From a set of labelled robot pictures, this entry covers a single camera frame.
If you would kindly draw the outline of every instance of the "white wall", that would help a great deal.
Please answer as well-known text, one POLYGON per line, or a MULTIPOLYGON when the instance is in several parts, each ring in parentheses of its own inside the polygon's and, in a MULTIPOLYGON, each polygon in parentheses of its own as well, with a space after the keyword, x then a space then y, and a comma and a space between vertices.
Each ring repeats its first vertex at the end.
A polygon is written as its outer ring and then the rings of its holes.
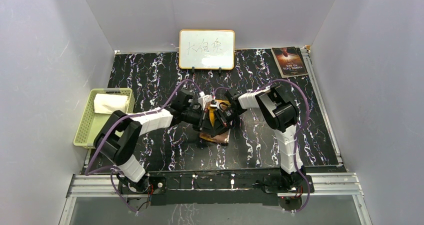
POLYGON ((113 56, 85 0, 0 0, 1 224, 58 224, 86 153, 74 135, 113 56))
POLYGON ((311 44, 334 0, 87 0, 122 52, 176 51, 181 29, 231 29, 235 46, 311 44))
POLYGON ((336 0, 312 62, 373 224, 424 221, 424 0, 336 0))

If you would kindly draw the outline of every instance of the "gray floor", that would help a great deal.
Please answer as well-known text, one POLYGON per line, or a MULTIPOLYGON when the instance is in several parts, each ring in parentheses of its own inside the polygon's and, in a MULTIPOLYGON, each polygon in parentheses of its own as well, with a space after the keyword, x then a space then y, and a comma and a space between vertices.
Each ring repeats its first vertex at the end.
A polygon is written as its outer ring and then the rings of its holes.
MULTIPOLYGON (((133 206, 143 201, 133 200, 133 206)), ((292 216, 261 204, 177 204, 151 206, 139 216, 114 197, 79 197, 71 225, 360 225, 350 195, 312 196, 305 210, 292 216)))

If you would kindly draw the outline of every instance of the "whiteboard stand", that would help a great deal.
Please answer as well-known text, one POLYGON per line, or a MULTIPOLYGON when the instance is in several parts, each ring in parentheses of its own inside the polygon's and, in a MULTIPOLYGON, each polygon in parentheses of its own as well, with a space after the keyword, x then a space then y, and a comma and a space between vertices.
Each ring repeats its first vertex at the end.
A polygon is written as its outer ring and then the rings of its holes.
POLYGON ((235 33, 232 30, 183 29, 179 32, 181 69, 231 70, 235 59, 235 33))

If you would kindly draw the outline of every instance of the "whiteboard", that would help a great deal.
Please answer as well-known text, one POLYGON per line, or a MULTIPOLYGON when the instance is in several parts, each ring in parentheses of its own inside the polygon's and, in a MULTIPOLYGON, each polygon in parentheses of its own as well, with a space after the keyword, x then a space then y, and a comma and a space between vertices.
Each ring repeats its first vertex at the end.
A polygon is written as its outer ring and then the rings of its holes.
POLYGON ((182 69, 234 68, 235 33, 232 30, 179 32, 179 67, 182 69))

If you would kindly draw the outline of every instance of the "whiteboard frame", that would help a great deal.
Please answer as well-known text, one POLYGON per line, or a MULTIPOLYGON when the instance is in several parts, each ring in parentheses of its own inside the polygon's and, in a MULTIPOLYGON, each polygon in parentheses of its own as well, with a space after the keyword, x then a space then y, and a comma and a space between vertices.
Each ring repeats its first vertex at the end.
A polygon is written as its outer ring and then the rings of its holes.
MULTIPOLYGON (((213 32, 232 32, 234 34, 234 40, 233 42, 233 50, 232 50, 232 67, 231 68, 221 68, 221 70, 232 70, 234 69, 234 58, 236 56, 236 33, 233 30, 226 30, 226 29, 219 29, 219 30, 213 30, 213 29, 182 29, 181 31, 179 31, 179 41, 178 41, 178 67, 180 69, 192 69, 192 67, 182 67, 181 66, 181 32, 183 31, 213 31, 213 32)), ((201 69, 201 70, 219 70, 220 68, 211 68, 211 67, 204 67, 204 68, 200 68, 200 67, 195 67, 194 69, 201 69)))

